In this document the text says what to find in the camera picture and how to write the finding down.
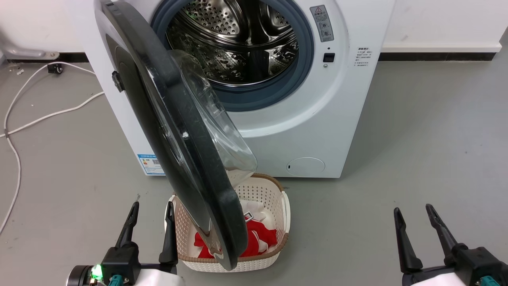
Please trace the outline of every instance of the concrete floor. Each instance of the concrete floor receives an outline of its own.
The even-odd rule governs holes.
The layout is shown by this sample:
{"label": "concrete floor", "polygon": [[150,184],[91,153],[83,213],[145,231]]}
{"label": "concrete floor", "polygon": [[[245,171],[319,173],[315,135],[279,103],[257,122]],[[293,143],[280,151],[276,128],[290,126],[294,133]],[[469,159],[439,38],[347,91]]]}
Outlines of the concrete floor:
{"label": "concrete floor", "polygon": [[[39,66],[23,65],[21,75],[0,70],[0,118]],[[400,285],[394,207],[424,266],[442,263],[425,203],[434,204],[459,241],[508,262],[507,74],[506,48],[492,62],[379,63],[342,178],[281,180],[292,225],[277,262],[229,274],[180,263],[178,273],[189,286]],[[72,68],[37,76],[9,126],[76,106],[100,90],[92,75]],[[12,141],[23,172],[0,236],[3,285],[63,285],[74,265],[99,263],[138,197],[134,241],[142,262],[157,261],[172,189],[165,178],[143,175],[105,97]],[[3,218],[16,186],[15,157],[4,138],[0,182]]]}

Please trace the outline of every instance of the red clothing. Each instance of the red clothing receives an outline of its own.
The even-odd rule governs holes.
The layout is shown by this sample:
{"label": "red clothing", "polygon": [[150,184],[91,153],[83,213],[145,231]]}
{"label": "red clothing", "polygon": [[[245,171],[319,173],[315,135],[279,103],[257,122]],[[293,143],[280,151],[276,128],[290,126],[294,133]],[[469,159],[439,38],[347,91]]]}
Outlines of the red clothing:
{"label": "red clothing", "polygon": [[[277,230],[269,230],[265,227],[265,225],[257,220],[250,220],[247,222],[247,234],[248,234],[248,245],[240,257],[248,257],[259,255],[262,252],[259,252],[259,241],[262,240],[268,244],[268,247],[277,244],[276,237]],[[194,246],[203,247],[201,253],[199,253],[198,258],[213,258],[213,256],[208,251],[208,247],[205,245],[205,242],[201,238],[201,236],[196,233],[194,235]]]}

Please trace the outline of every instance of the plastic basket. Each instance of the plastic basket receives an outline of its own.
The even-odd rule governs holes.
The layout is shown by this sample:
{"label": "plastic basket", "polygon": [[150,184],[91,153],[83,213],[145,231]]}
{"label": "plastic basket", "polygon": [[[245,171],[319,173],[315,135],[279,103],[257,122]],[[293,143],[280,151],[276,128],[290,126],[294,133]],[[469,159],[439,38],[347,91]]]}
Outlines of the plastic basket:
{"label": "plastic basket", "polygon": [[224,269],[216,259],[204,259],[189,256],[189,246],[194,244],[196,230],[187,211],[174,195],[170,201],[175,208],[176,243],[178,259],[189,268],[202,272],[243,272],[267,268],[279,257],[280,251],[288,240],[291,224],[291,209],[288,196],[282,185],[273,177],[254,174],[235,188],[240,199],[262,202],[265,210],[273,216],[277,230],[277,245],[270,252],[261,255],[240,257],[238,265],[232,271]]}

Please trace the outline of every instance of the woven basket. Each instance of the woven basket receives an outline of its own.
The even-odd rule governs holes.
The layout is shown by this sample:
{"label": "woven basket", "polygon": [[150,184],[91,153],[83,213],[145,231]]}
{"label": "woven basket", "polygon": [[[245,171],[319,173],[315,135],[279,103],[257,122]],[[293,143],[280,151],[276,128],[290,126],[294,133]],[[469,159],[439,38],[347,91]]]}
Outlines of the woven basket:
{"label": "woven basket", "polygon": [[178,259],[189,268],[202,272],[243,272],[267,268],[279,257],[280,251],[288,240],[291,224],[291,211],[288,196],[281,184],[274,178],[254,174],[235,188],[239,199],[262,202],[265,210],[270,212],[277,230],[277,245],[270,252],[261,255],[240,257],[238,265],[232,271],[224,269],[214,258],[197,258],[189,256],[189,247],[193,247],[196,229],[187,211],[174,195],[170,201],[175,208],[176,244]]}

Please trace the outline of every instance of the sticker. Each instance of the sticker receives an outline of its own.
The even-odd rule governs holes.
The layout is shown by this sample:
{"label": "sticker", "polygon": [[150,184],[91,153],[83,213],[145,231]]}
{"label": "sticker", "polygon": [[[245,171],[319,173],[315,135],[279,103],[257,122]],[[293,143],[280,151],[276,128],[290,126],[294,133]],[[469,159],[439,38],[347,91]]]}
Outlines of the sticker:
{"label": "sticker", "polygon": [[314,17],[317,29],[319,30],[319,37],[322,42],[333,41],[332,24],[326,12],[325,5],[310,7],[310,12]]}
{"label": "sticker", "polygon": [[372,51],[367,47],[360,47],[356,51],[355,67],[368,67]]}
{"label": "sticker", "polygon": [[161,164],[155,155],[138,154],[138,158],[147,175],[164,175]]}

